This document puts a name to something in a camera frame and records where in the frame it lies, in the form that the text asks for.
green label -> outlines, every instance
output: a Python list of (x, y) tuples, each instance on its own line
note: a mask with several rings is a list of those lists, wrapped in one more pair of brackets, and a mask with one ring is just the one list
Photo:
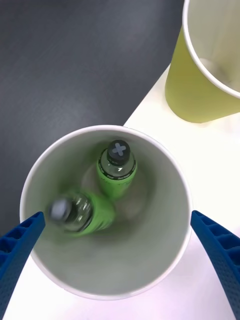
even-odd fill
[(103, 196), (91, 192), (83, 192), (91, 201), (93, 206), (93, 217), (89, 225), (80, 232), (71, 232), (71, 236), (79, 237), (108, 228), (115, 220), (114, 206)]
[(132, 183), (137, 171), (137, 163), (134, 163), (132, 170), (128, 174), (120, 177), (107, 174), (102, 168), (100, 160), (97, 162), (96, 169), (103, 192), (111, 199), (117, 199), (126, 193)]

